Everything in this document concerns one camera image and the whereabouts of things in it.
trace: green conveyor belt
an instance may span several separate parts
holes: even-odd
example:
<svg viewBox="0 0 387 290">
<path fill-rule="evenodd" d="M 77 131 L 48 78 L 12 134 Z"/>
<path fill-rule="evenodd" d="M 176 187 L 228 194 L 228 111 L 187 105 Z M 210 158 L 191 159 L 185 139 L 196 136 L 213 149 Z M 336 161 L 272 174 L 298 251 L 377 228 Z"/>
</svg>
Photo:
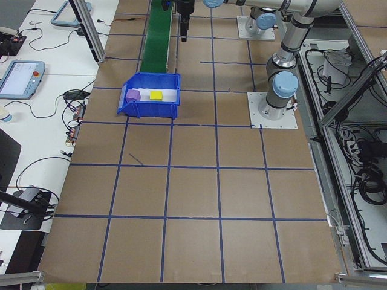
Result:
<svg viewBox="0 0 387 290">
<path fill-rule="evenodd" d="M 141 73 L 166 73 L 172 8 L 164 11 L 161 0 L 152 0 L 148 32 L 146 34 Z"/>
</svg>

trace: cardboard floor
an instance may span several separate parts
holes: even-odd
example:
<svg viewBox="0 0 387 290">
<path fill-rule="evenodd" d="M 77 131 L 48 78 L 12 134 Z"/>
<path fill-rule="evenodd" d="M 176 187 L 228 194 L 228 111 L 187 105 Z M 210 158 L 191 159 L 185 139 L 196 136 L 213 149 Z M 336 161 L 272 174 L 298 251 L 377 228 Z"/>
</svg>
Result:
<svg viewBox="0 0 387 290">
<path fill-rule="evenodd" d="M 120 1 L 116 19 L 149 1 Z M 340 272 L 307 140 L 251 129 L 276 42 L 238 39 L 248 8 L 197 1 L 187 43 L 173 17 L 179 116 L 116 115 L 139 70 L 147 19 L 115 22 L 40 269 L 46 281 L 329 283 Z"/>
</svg>

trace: white desk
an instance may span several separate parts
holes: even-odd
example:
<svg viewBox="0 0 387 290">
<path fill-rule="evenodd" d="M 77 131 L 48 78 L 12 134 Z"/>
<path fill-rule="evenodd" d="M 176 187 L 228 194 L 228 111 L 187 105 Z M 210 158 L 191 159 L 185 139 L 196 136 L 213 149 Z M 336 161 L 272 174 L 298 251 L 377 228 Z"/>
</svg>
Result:
<svg viewBox="0 0 387 290">
<path fill-rule="evenodd" d="M 97 23 L 102 19 L 110 23 L 114 17 L 118 0 L 88 0 L 92 4 L 91 16 L 100 33 L 109 33 L 110 27 Z M 37 0 L 32 8 L 40 8 L 56 11 L 63 4 L 63 0 Z M 33 43 L 34 47 L 53 47 L 67 41 L 68 34 L 75 28 L 55 27 L 50 24 L 52 13 L 32 11 L 23 21 L 20 30 L 32 28 L 30 21 L 42 22 L 37 27 L 43 30 L 42 39 Z M 12 60 L 41 60 L 46 64 L 46 72 L 42 83 L 30 100 L 23 101 L 32 106 L 36 115 L 50 115 L 54 112 L 55 99 L 69 89 L 82 89 L 95 79 L 98 65 L 95 63 L 86 39 L 73 33 L 70 42 L 63 47 L 53 50 L 35 51 L 28 46 L 34 38 L 40 36 L 40 32 L 26 31 L 26 43 L 23 44 L 17 56 L 10 57 L 5 63 L 0 64 L 0 77 L 5 73 Z M 103 46 L 107 37 L 100 36 Z M 5 105 L 11 100 L 0 100 L 0 105 Z M 72 147 L 67 147 L 66 129 L 62 122 L 62 111 L 65 102 L 62 98 L 58 100 L 58 109 L 55 116 L 51 118 L 37 119 L 31 115 L 26 105 L 11 104 L 7 109 L 11 112 L 13 119 L 10 123 L 0 123 L 0 128 L 22 145 L 18 165 L 12 177 L 10 185 L 15 185 L 16 178 L 21 171 L 30 163 L 40 158 L 49 156 L 61 156 L 61 150 L 72 152 Z M 67 110 L 65 120 L 70 121 L 72 113 Z M 33 184 L 37 187 L 50 189 L 60 196 L 63 182 L 66 177 L 68 162 L 61 159 L 48 159 L 30 167 L 20 180 L 21 186 Z M 9 188 L 8 193 L 13 193 L 14 188 Z M 56 198 L 51 198 L 51 203 L 56 203 Z M 1 210 L 7 208 L 6 204 L 0 206 Z M 43 223 L 41 231 L 49 232 L 51 220 Z M 8 264 L 21 231 L 0 230 L 0 259 Z M 0 266 L 0 274 L 5 274 L 7 267 Z"/>
</svg>

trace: yellow cube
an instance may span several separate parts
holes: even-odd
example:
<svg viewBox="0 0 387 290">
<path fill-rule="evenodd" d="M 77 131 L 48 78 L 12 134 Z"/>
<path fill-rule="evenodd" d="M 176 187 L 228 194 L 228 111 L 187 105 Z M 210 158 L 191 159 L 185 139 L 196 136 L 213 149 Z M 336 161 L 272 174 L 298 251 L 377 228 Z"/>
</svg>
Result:
<svg viewBox="0 0 387 290">
<path fill-rule="evenodd" d="M 163 92 L 162 91 L 151 91 L 151 101 L 162 101 Z"/>
</svg>

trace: white container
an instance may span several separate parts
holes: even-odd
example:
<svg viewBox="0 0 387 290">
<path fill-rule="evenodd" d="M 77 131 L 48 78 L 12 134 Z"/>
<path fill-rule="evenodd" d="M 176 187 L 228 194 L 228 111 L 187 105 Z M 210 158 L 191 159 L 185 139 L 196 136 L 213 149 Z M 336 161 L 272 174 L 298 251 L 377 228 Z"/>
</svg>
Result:
<svg viewBox="0 0 387 290">
<path fill-rule="evenodd" d="M 5 107 L 0 106 L 0 121 L 6 123 L 12 120 L 12 115 L 9 111 L 6 110 Z"/>
</svg>

